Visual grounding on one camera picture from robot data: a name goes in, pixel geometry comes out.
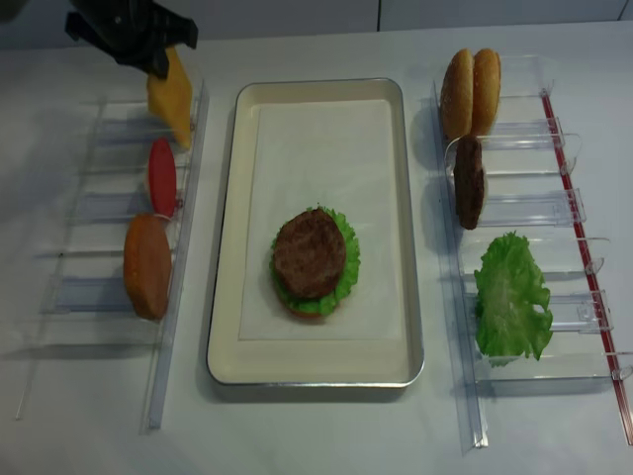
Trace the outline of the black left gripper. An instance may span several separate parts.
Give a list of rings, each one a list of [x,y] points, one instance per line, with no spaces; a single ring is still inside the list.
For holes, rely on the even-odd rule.
[[[154,1],[71,1],[74,10],[65,20],[65,32],[76,42],[83,40],[119,64],[137,68],[158,79],[166,79],[169,59],[164,48],[155,49],[154,16],[159,42],[164,47],[185,45],[195,49],[199,30],[196,23]]]

